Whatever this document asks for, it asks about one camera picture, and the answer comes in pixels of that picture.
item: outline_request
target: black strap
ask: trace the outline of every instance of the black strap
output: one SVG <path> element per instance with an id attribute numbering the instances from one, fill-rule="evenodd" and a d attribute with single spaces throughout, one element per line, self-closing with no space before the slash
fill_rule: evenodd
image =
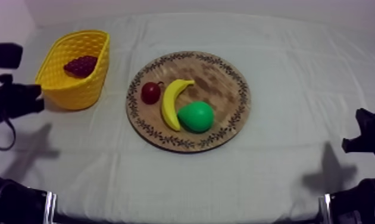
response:
<path id="1" fill-rule="evenodd" d="M 14 125 L 10 122 L 10 120 L 8 119 L 8 117 L 5 116 L 5 115 L 3 115 L 3 120 L 8 125 L 8 127 L 10 127 L 10 129 L 12 131 L 12 137 L 13 137 L 13 139 L 12 139 L 12 143 L 9 146 L 7 146 L 7 147 L 0 147 L 0 151 L 8 151 L 8 150 L 10 150 L 14 146 L 15 140 L 17 139 L 17 135 L 15 133 Z"/>

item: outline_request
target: white wall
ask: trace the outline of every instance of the white wall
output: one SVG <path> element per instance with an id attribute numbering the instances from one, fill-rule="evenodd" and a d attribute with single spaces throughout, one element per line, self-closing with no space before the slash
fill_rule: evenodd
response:
<path id="1" fill-rule="evenodd" d="M 0 42 L 25 44 L 35 22 L 23 0 L 0 0 Z M 0 74 L 8 70 L 0 69 Z"/>
<path id="2" fill-rule="evenodd" d="M 106 15 L 228 12 L 320 21 L 375 33 L 375 0 L 26 0 L 40 26 Z"/>

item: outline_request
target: decorative border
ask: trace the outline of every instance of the decorative border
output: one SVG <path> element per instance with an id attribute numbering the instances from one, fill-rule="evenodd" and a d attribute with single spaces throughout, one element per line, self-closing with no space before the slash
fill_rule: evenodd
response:
<path id="1" fill-rule="evenodd" d="M 168 61 L 174 60 L 182 60 L 184 58 L 192 58 L 194 57 L 199 61 L 204 61 L 209 64 L 217 65 L 220 69 L 224 70 L 226 74 L 232 77 L 237 85 L 239 86 L 239 106 L 235 110 L 234 114 L 228 120 L 228 125 L 226 127 L 221 127 L 218 132 L 212 133 L 206 139 L 202 139 L 199 142 L 193 142 L 186 139 L 179 139 L 178 137 L 174 136 L 164 136 L 162 132 L 159 132 L 154 129 L 154 127 L 148 124 L 144 119 L 139 117 L 139 110 L 138 110 L 138 101 L 135 98 L 135 93 L 138 92 L 138 86 L 141 84 L 141 79 L 143 76 L 154 69 L 163 66 Z M 195 146 L 199 146 L 201 148 L 210 146 L 211 143 L 214 141 L 218 141 L 219 139 L 223 139 L 228 133 L 236 131 L 236 125 L 238 122 L 242 120 L 242 114 L 247 110 L 246 106 L 249 101 L 249 87 L 242 76 L 235 72 L 234 69 L 224 63 L 224 61 L 216 56 L 206 56 L 201 54 L 195 54 L 194 52 L 181 52 L 181 53 L 174 53 L 170 55 L 163 56 L 153 63 L 144 67 L 132 80 L 129 90 L 127 93 L 127 106 L 130 110 L 130 117 L 135 119 L 135 123 L 138 127 L 142 128 L 149 136 L 153 136 L 154 138 L 158 138 L 162 144 L 172 144 L 173 146 L 184 146 L 185 148 L 194 148 Z"/>

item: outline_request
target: red apple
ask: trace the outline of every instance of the red apple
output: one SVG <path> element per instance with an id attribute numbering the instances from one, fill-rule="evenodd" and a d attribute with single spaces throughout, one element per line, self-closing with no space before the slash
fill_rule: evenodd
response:
<path id="1" fill-rule="evenodd" d="M 161 90 L 158 85 L 160 83 L 162 82 L 148 82 L 143 85 L 140 97 L 145 104 L 155 104 L 160 99 Z"/>

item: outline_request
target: grape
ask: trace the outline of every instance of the grape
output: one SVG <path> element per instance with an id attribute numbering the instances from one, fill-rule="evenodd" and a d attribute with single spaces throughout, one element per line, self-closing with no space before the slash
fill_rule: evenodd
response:
<path id="1" fill-rule="evenodd" d="M 64 66 L 64 70 L 75 76 L 86 78 L 94 71 L 96 63 L 96 57 L 87 55 L 70 61 Z"/>

